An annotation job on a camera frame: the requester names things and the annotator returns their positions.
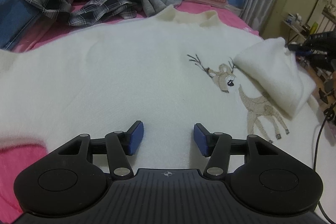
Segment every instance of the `deer antler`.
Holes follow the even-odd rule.
[[[237,68],[237,66],[233,63],[233,60],[232,60],[231,57],[230,57],[230,59],[231,59],[232,65],[231,65],[230,61],[229,61],[229,65],[230,65],[230,68],[231,68],[231,73],[233,73],[233,70],[234,70],[235,68]]]
[[[196,65],[196,66],[199,66],[202,70],[204,70],[204,71],[206,72],[207,75],[209,75],[209,69],[210,69],[210,68],[205,68],[205,67],[203,67],[202,62],[201,62],[201,60],[199,59],[199,57],[197,56],[197,54],[196,54],[196,58],[194,58],[193,56],[191,56],[191,55],[189,55],[189,54],[187,54],[187,56],[189,56],[190,58],[192,58],[192,59],[189,59],[189,61],[191,61],[191,62],[195,62],[195,65]]]

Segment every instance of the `embroidered deer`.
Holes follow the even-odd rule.
[[[234,66],[231,66],[231,68],[226,65],[226,64],[221,64],[219,65],[219,71],[214,71],[210,68],[204,68],[202,65],[200,59],[198,58],[196,54],[196,58],[189,55],[188,56],[191,58],[189,61],[195,62],[195,65],[199,66],[202,70],[206,72],[207,75],[214,81],[214,83],[221,89],[221,91],[225,93],[229,93],[229,90],[227,86],[233,86],[233,80],[229,80],[228,82],[226,81],[226,78],[229,76],[232,76],[233,78],[236,78],[235,75],[233,74],[233,69]]]
[[[256,125],[260,130],[261,134],[264,135],[265,140],[267,140],[270,143],[273,143],[273,141],[269,138],[265,129],[263,128],[263,125],[261,124],[260,120],[258,119],[261,116],[264,116],[267,120],[269,120],[273,124],[277,140],[281,139],[281,134],[274,118],[276,118],[279,121],[281,126],[284,128],[286,134],[289,134],[289,130],[285,125],[284,121],[282,120],[281,115],[273,108],[272,104],[268,101],[266,97],[264,96],[260,96],[257,98],[247,97],[241,85],[239,86],[239,95],[244,106],[249,111],[247,114],[247,133],[249,135],[254,133],[253,127],[254,125]]]

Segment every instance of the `blue gripper pad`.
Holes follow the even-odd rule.
[[[203,132],[198,128],[197,124],[194,125],[194,141],[197,144],[201,154],[203,156],[207,156],[209,154],[207,140]]]
[[[140,122],[139,125],[136,127],[136,129],[134,129],[130,141],[129,141],[129,145],[128,145],[128,155],[132,156],[135,154],[135,152],[137,151],[141,141],[143,138],[143,123]]]

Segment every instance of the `black gripper base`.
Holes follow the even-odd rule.
[[[42,218],[23,214],[14,224],[325,224],[308,212],[293,217],[266,216],[237,202],[221,181],[198,170],[139,169],[112,183],[94,206],[76,215]]]

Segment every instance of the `blue pillow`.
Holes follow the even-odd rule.
[[[13,49],[40,16],[25,0],[0,0],[0,48]]]

